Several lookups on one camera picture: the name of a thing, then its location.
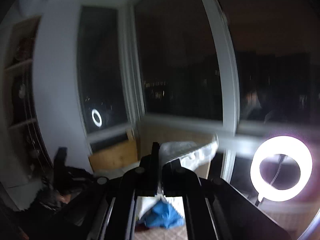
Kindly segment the wall shelf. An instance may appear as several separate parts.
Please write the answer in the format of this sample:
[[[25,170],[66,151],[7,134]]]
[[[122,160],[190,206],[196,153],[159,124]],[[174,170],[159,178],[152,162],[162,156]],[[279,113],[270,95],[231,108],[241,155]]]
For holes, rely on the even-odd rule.
[[[33,92],[33,58],[40,16],[1,29],[1,182],[24,185],[45,171]]]

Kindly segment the wooden cabinet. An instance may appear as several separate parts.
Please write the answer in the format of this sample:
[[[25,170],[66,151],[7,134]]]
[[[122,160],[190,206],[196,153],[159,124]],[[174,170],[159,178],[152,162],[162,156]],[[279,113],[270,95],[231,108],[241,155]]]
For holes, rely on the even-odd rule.
[[[132,129],[125,133],[91,144],[89,162],[94,172],[116,170],[138,161],[137,142]]]

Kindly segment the white window frame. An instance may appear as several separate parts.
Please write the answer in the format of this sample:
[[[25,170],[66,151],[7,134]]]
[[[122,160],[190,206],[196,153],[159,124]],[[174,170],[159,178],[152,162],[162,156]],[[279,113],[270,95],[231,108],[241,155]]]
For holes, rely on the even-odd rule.
[[[319,0],[82,6],[77,78],[89,150],[177,128],[250,154],[291,135],[319,156]]]

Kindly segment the white shirt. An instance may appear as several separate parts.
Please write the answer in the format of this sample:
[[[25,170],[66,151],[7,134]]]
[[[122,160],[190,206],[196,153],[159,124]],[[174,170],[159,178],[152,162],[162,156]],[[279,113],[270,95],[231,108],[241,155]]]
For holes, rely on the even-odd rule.
[[[179,159],[181,166],[194,171],[199,178],[208,178],[210,162],[214,159],[219,141],[213,136],[208,142],[173,141],[161,144],[160,165]],[[182,217],[185,217],[182,197],[168,197],[158,189],[154,197],[138,197],[137,219],[141,219],[158,201],[167,202]]]

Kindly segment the blue garment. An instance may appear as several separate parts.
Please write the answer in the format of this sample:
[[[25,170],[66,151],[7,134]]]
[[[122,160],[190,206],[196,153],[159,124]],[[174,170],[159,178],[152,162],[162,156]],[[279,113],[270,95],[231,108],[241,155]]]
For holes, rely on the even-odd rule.
[[[159,200],[145,214],[144,224],[147,228],[171,229],[185,224],[184,218],[168,202]]]

